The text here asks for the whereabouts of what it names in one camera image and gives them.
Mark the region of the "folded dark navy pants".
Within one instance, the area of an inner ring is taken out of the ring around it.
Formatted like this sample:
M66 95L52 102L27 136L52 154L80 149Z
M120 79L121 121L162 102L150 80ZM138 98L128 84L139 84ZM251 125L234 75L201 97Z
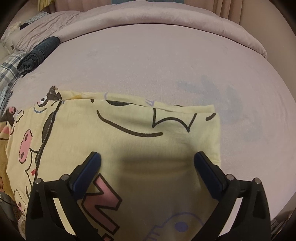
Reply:
M25 55L18 63L16 68L18 73L25 76L35 70L58 47L59 44L60 39L54 36L48 37L37 44L34 49Z

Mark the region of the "pink curtain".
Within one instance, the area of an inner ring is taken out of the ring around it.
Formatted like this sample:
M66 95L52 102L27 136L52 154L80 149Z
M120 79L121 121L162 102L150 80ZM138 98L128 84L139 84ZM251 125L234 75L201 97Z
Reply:
M184 4L209 10L240 24L243 0L184 0Z

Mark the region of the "plaid pillow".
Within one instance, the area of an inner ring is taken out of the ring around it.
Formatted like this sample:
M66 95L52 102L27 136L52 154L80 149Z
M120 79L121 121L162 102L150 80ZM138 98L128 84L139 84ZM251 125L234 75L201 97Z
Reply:
M17 65L27 54L24 51L16 51L11 40L12 34L16 34L21 29L45 17L46 15L49 15L49 13L41 11L29 20L25 21L23 24L19 21L10 25L1 38L1 45L10 53L10 55L5 57L4 60L1 60L1 113L4 112L4 109L6 108L12 95L11 90L19 78L19 73L16 69Z

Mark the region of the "yellow cartoon print pants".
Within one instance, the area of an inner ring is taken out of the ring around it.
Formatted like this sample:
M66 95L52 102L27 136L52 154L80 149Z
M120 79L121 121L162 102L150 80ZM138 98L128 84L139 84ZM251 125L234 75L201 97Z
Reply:
M57 180L97 152L101 167L78 205L105 240L191 240L217 204L194 167L200 151L221 164L212 105L52 87L1 117L1 192L27 215L37 178Z

